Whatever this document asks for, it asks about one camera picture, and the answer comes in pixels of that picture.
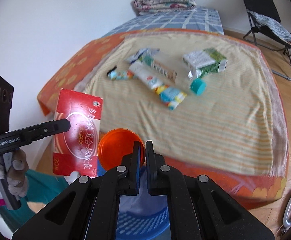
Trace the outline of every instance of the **black folding chair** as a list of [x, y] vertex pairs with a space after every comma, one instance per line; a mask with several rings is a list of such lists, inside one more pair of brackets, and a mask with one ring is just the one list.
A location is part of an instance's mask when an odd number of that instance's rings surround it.
[[[269, 27], [267, 27], [267, 26], [258, 27], [259, 24], [257, 24], [256, 19], [253, 17], [253, 15], [251, 13], [249, 13], [249, 11], [253, 11], [253, 12], [256, 12], [258, 14], [262, 14], [262, 15], [268, 16], [268, 17], [270, 17], [272, 19], [275, 19], [279, 23], [281, 23], [281, 19], [280, 19], [278, 10], [274, 5], [273, 0], [243, 0], [243, 1], [244, 1], [244, 4], [245, 4], [246, 8], [247, 8], [247, 14], [248, 14], [249, 23], [250, 23], [250, 26], [251, 26], [251, 30], [249, 30], [247, 32], [247, 34], [243, 36], [243, 39], [246, 40], [246, 41], [249, 41], [249, 40], [246, 39], [246, 37], [250, 33], [252, 33], [254, 41], [250, 41], [250, 42], [254, 42], [254, 44], [256, 46], [260, 45], [260, 46], [266, 47], [267, 49], [270, 49], [270, 50], [273, 50], [273, 51], [283, 51], [283, 54], [287, 54], [288, 55], [289, 60], [290, 60], [290, 65], [291, 65], [291, 55], [290, 55], [290, 53], [288, 51], [288, 49], [291, 49], [291, 45], [289, 43], [287, 43], [287, 42], [284, 42], [279, 37], [277, 37], [271, 31], [271, 29]], [[260, 32], [260, 33], [264, 34], [265, 36], [271, 38], [272, 40], [275, 40], [276, 42], [284, 45], [284, 48], [283, 49], [273, 49], [273, 48], [270, 48], [268, 46], [265, 46], [265, 45], [257, 43], [256, 38], [255, 38], [255, 33], [258, 33], [258, 32]], [[279, 73], [279, 72], [277, 72], [275, 70], [272, 70], [272, 72], [274, 74], [280, 76], [280, 77], [283, 77], [283, 78], [291, 81], [291, 77], [283, 75], [283, 74], [281, 74], [281, 73]]]

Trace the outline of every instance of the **toothpaste tube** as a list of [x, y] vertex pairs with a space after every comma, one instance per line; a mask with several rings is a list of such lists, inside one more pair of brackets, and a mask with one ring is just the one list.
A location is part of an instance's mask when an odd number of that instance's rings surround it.
[[149, 89], [154, 91], [161, 101], [170, 109], [174, 110], [187, 96], [177, 88], [165, 85], [161, 80], [154, 76], [140, 61], [135, 61], [130, 67], [135, 76], [138, 77]]

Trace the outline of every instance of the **metal screw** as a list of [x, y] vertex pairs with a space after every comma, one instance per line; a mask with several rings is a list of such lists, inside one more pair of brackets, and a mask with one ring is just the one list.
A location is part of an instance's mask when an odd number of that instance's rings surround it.
[[89, 177], [88, 176], [81, 176], [80, 178], [79, 178], [79, 182], [80, 183], [86, 183], [86, 182], [88, 182], [89, 181]]
[[168, 165], [162, 165], [160, 167], [160, 170], [162, 170], [162, 171], [169, 171], [170, 170], [170, 166], [168, 166]]
[[126, 171], [126, 170], [127, 170], [127, 167], [124, 166], [124, 165], [120, 165], [120, 166], [117, 167], [117, 171], [118, 171], [118, 172], [124, 172], [124, 171]]
[[199, 176], [199, 181], [201, 182], [208, 182], [209, 181], [209, 177], [206, 175], [200, 175]]

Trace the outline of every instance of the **folded quilt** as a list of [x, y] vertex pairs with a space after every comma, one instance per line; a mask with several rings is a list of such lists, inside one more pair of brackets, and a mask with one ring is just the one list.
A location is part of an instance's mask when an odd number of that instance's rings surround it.
[[135, 0], [135, 8], [140, 14], [194, 10], [195, 0]]

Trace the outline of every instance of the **teal bottle cap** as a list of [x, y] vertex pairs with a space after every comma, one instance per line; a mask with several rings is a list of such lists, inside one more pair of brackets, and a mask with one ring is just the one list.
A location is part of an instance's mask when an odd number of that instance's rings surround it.
[[201, 80], [200, 78], [197, 78], [193, 80], [190, 86], [190, 89], [193, 93], [197, 95], [201, 95], [204, 92], [206, 86], [207, 84], [203, 80]]

